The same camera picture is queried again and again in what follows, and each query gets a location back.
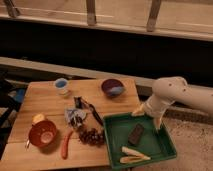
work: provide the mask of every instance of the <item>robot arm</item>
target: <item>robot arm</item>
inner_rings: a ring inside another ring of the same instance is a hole
[[[182,77],[157,79],[152,91],[153,94],[132,115],[146,112],[154,118],[157,129],[160,129],[165,111],[175,101],[213,115],[213,90],[189,87]]]

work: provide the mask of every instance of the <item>green tray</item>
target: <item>green tray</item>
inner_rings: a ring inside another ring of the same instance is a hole
[[[132,146],[128,143],[128,135],[137,123],[143,125],[144,131],[139,144],[137,146]],[[166,127],[162,125],[157,133],[152,118],[147,115],[132,117],[130,113],[125,113],[106,116],[104,117],[104,131],[112,169],[141,166],[148,163],[172,159],[177,156],[177,152]],[[122,164],[119,162],[120,158],[125,156],[121,151],[122,146],[140,151],[151,157],[151,160]]]

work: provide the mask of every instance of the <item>orange bowl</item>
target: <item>orange bowl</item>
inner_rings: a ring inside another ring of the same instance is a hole
[[[30,143],[36,147],[45,147],[50,144],[57,134],[57,128],[52,121],[44,120],[33,125],[29,132]]]

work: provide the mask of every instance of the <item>small cup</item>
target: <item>small cup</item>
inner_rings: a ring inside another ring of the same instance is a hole
[[[58,94],[60,95],[67,95],[69,90],[67,88],[68,86],[68,80],[66,80],[65,78],[59,78],[57,80],[55,80],[54,82],[54,86],[56,87],[56,89],[58,90]]]

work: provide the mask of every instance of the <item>dark brown block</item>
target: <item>dark brown block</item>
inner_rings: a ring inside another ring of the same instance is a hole
[[[140,141],[144,127],[141,124],[137,124],[132,132],[129,134],[128,142],[132,145],[137,145]]]

